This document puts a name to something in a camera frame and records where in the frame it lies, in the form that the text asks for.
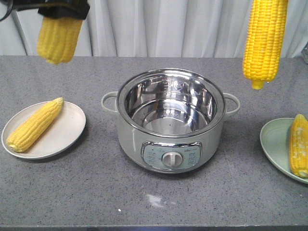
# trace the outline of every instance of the countertop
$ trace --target countertop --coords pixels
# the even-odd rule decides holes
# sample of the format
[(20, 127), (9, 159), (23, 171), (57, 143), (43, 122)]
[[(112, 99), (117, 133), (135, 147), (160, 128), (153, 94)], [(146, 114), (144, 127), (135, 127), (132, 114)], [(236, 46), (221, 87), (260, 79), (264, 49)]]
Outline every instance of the countertop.
[[(199, 73), (241, 101), (214, 156), (177, 175), (128, 158), (116, 121), (101, 108), (104, 94), (162, 67)], [(281, 59), (261, 90), (251, 89), (237, 58), (74, 57), (52, 65), (37, 56), (0, 56), (0, 79), (1, 131), (22, 109), (60, 96), (87, 119), (80, 138), (50, 158), (24, 160), (1, 146), (0, 230), (308, 230), (308, 185), (280, 172), (259, 140), (270, 120), (308, 116), (301, 58)]]

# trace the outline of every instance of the ceramic plate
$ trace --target ceramic plate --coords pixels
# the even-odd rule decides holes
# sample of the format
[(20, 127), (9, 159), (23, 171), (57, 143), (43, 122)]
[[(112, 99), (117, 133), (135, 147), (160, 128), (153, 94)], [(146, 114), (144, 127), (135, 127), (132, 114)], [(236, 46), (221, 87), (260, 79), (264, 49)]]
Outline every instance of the ceramic plate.
[(266, 123), (260, 141), (267, 158), (285, 175), (308, 184), (308, 179), (294, 175), (289, 167), (289, 133), (293, 118), (279, 118)]
[(37, 103), (14, 115), (2, 132), (2, 145), (12, 155), (23, 159), (42, 159), (56, 155), (71, 146), (82, 133), (86, 116), (77, 105), (64, 102), (63, 108), (46, 131), (24, 153), (16, 153), (6, 144), (8, 136), (46, 102)]

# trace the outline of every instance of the control panel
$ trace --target control panel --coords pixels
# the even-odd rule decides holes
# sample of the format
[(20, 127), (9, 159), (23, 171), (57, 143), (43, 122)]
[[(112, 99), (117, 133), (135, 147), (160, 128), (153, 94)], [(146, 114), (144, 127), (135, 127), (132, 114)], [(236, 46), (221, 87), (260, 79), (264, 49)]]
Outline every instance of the control panel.
[(186, 169), (198, 163), (202, 144), (160, 143), (146, 141), (142, 145), (141, 155), (150, 166), (158, 169)]

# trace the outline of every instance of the pot rim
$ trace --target pot rim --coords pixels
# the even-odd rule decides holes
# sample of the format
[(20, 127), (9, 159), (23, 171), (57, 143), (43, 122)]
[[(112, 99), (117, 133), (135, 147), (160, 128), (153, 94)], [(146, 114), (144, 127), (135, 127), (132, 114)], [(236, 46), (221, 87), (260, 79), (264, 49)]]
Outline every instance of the pot rim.
[[(213, 120), (210, 123), (208, 123), (206, 126), (204, 126), (201, 129), (198, 129), (198, 130), (192, 131), (192, 132), (188, 132), (188, 133), (184, 133), (184, 134), (162, 134), (162, 133), (158, 133), (158, 132), (148, 130), (148, 129), (138, 125), (135, 121), (133, 121), (130, 118), (130, 116), (128, 116), (123, 102), (124, 102), (126, 95), (132, 89), (132, 87), (134, 87), (137, 84), (143, 82), (147, 78), (153, 77), (155, 75), (159, 76), (160, 74), (163, 74), (163, 73), (166, 73), (166, 72), (173, 72), (173, 73), (178, 72), (178, 73), (181, 73), (181, 74), (186, 74), (188, 77), (191, 77), (192, 79), (201, 80), (202, 83), (204, 83), (206, 85), (207, 90), (208, 90), (207, 87), (214, 90), (214, 92), (210, 91), (210, 93), (212, 94), (215, 101), (217, 102), (217, 111), (216, 111), (216, 114), (215, 114)], [(223, 92), (220, 90), (220, 88), (216, 84), (214, 84), (213, 82), (211, 82), (209, 79), (205, 78), (201, 74), (195, 73), (193, 71), (185, 70), (185, 69), (171, 68), (171, 67), (145, 71), (145, 72), (140, 73), (140, 74), (130, 78), (129, 80), (127, 80), (121, 86), (121, 88), (118, 91), (118, 94), (117, 94), (117, 97), (116, 97), (116, 106), (117, 106), (117, 110), (119, 112), (119, 116), (121, 116), (129, 125), (133, 126), (135, 129), (137, 129), (141, 132), (144, 132), (146, 134), (149, 134), (149, 135), (153, 135), (153, 136), (157, 136), (157, 137), (161, 137), (161, 138), (174, 138), (174, 139), (189, 138), (189, 137), (197, 136), (197, 135), (200, 135), (202, 133), (208, 132), (211, 129), (213, 129), (218, 123), (220, 123), (221, 120), (223, 120), (223, 117), (226, 113), (226, 101), (225, 101)]]

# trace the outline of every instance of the white knob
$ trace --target white knob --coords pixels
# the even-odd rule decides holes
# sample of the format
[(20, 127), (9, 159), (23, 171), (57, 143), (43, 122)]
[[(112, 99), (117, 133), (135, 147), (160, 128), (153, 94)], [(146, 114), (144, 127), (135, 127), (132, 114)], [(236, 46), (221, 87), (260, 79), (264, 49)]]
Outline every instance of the white knob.
[(180, 153), (168, 152), (163, 155), (162, 161), (168, 167), (176, 167), (182, 163), (183, 157)]

